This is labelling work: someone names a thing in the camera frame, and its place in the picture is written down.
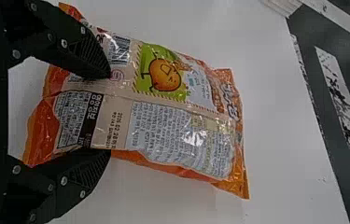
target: product label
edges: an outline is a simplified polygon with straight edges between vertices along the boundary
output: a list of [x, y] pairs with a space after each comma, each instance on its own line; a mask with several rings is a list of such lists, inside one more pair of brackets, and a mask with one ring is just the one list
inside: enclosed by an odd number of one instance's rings
[[57, 148], [91, 146], [103, 95], [88, 91], [61, 93], [55, 104], [55, 115], [61, 123]]
[[226, 126], [182, 109], [133, 102], [125, 147], [156, 163], [180, 164], [225, 178], [234, 151]]

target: white surface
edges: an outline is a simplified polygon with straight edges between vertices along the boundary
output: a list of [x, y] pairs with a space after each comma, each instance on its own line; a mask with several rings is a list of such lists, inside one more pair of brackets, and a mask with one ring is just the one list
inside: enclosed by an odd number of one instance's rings
[[[93, 24], [233, 69], [252, 199], [112, 160], [97, 190], [56, 223], [348, 223], [284, 18], [256, 0], [71, 3]], [[23, 151], [46, 69], [28, 60], [10, 70], [12, 154]]]

